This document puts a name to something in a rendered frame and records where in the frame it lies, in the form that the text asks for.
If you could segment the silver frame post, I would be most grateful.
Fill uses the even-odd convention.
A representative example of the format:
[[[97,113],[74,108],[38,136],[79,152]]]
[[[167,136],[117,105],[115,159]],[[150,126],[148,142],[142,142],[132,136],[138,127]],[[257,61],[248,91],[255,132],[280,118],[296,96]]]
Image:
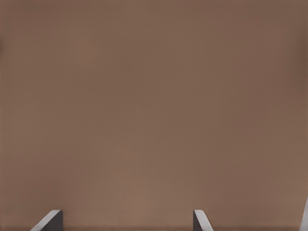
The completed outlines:
[[[308,231],[308,197],[305,204],[304,213],[302,216],[301,225],[299,231]]]

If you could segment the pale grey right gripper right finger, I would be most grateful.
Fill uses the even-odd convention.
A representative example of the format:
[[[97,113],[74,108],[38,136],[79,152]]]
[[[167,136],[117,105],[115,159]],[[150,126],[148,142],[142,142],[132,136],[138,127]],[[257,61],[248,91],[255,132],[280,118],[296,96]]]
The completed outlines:
[[[193,231],[214,231],[205,212],[201,209],[193,210]]]

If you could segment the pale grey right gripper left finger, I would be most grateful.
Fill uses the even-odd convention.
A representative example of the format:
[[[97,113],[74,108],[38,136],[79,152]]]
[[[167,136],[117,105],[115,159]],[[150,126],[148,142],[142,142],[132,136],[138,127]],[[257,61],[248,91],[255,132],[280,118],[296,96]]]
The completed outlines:
[[[52,210],[30,231],[63,231],[63,211]]]

